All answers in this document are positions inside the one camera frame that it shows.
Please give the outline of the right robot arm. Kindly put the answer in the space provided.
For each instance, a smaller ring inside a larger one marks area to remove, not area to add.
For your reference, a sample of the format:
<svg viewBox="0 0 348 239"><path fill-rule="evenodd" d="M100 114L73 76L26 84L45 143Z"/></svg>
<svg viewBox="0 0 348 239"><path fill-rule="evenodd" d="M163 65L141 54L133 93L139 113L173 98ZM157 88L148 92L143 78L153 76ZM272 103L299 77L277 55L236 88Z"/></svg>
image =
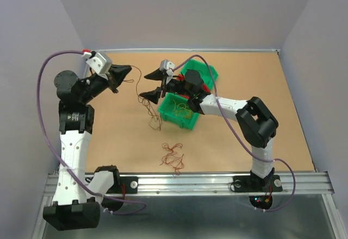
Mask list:
<svg viewBox="0 0 348 239"><path fill-rule="evenodd" d="M140 94L140 97L154 104L166 93L174 93L186 97L188 107L195 113L220 116L229 127L230 120L236 121L244 139L251 146L247 150L253 157L251 186L263 190L269 185L269 176L274 172L272 146L278 121L260 98L234 100L218 97L211 93L196 70L187 70L185 74L176 76L157 69L144 78L161 82L155 90Z"/></svg>

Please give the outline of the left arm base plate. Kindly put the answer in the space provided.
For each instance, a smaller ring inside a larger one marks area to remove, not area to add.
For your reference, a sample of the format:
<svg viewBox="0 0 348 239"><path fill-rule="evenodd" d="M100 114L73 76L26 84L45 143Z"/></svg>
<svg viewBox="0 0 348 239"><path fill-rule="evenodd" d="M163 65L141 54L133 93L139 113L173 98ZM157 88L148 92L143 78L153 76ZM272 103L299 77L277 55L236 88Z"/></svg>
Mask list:
<svg viewBox="0 0 348 239"><path fill-rule="evenodd" d="M121 176L107 194L137 194L139 179L137 176Z"/></svg>

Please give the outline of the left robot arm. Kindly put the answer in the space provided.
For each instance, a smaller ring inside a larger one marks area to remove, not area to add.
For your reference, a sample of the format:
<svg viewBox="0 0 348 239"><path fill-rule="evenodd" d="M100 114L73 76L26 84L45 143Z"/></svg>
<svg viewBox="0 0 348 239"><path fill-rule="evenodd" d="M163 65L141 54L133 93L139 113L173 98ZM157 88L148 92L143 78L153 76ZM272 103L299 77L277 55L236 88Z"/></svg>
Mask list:
<svg viewBox="0 0 348 239"><path fill-rule="evenodd" d="M44 208L43 218L58 231L96 228L104 194L117 190L126 194L116 166L98 167L87 188L82 186L95 114L89 102L106 89L116 93L131 70L129 65L111 65L105 78L93 73L83 79L66 70L54 79L63 163L52 204Z"/></svg>

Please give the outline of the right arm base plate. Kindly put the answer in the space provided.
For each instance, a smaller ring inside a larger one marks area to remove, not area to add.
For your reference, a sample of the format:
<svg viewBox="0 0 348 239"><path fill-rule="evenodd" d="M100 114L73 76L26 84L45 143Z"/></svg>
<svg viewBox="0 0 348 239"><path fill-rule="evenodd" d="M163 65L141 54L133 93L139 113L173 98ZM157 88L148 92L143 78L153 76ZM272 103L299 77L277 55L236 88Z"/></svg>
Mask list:
<svg viewBox="0 0 348 239"><path fill-rule="evenodd" d="M279 175L273 175L270 178L261 179L252 175L234 176L229 184L229 189L236 193L265 193L282 192L282 183Z"/></svg>

